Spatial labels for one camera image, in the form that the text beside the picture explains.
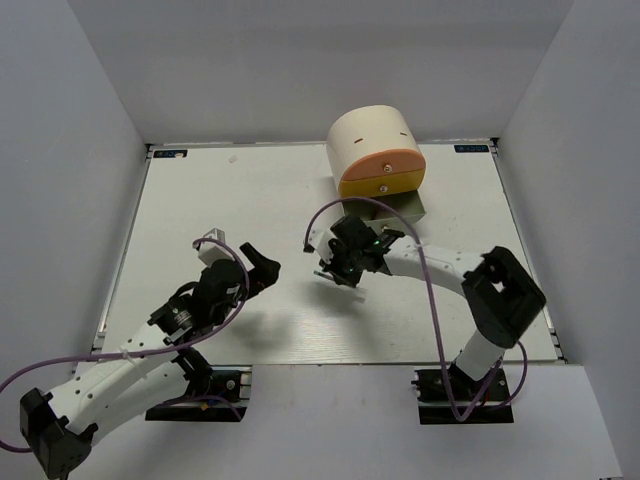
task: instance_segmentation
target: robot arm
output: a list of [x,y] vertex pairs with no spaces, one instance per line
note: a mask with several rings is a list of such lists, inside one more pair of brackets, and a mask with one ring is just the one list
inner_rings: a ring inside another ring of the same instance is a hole
[[[376,234],[355,216],[325,231],[312,231],[308,252],[320,255],[323,276],[355,287],[363,272],[424,280],[418,248],[395,230]],[[540,313],[546,299],[526,270],[503,247],[479,255],[424,249],[431,281],[466,298],[476,331],[450,367],[467,383],[481,380],[505,350],[512,348]]]
[[[224,241],[217,229],[206,237]],[[210,332],[240,301],[273,285],[280,264],[242,245],[254,265],[247,289],[242,267],[221,248],[203,243],[196,249],[207,265],[200,280],[180,287],[151,314],[121,345],[123,359],[99,362],[48,393],[34,388],[20,400],[22,435],[49,479],[66,478],[105,435],[149,408],[182,395],[219,392],[196,346],[157,355],[142,351],[179,346]]]

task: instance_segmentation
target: cable clip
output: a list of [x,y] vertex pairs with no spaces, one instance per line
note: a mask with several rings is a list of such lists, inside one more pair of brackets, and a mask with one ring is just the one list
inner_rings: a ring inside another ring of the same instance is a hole
[[424,250],[424,248],[428,246],[429,246],[428,243],[415,243],[415,242],[413,243],[413,248],[415,249],[416,252],[420,249]]
[[136,371],[138,372],[138,377],[142,378],[143,380],[147,380],[147,374],[140,371],[138,364],[135,362],[135,358],[129,355],[129,350],[124,347],[119,347],[118,350],[120,350],[120,353],[122,353],[123,360],[129,362],[131,365],[133,365],[133,368],[136,369]]

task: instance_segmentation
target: cylindrical object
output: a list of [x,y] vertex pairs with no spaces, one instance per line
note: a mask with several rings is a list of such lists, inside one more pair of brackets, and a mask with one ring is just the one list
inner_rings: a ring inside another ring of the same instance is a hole
[[341,197],[417,190],[426,161],[402,114],[375,105],[345,113],[329,130],[327,154]]
[[476,330],[454,363],[469,378],[481,380],[504,355],[505,349],[494,345]]

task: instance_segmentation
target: white backdrop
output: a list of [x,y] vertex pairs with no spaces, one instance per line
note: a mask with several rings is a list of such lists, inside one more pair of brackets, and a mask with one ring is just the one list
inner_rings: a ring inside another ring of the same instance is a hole
[[324,140],[355,107],[499,136],[571,0],[69,0],[149,143]]
[[[0,2],[0,381],[89,353],[144,157],[66,2]],[[3,440],[24,445],[20,397],[70,369],[42,369],[2,394]],[[0,478],[41,475],[32,455],[0,451]]]
[[565,354],[640,479],[640,3],[577,1],[507,127],[500,171]]

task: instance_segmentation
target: sticker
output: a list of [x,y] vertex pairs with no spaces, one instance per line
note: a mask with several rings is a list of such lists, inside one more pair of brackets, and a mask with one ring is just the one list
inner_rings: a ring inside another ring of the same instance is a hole
[[486,145],[454,145],[456,153],[489,153]]
[[153,158],[184,158],[188,150],[156,150]]

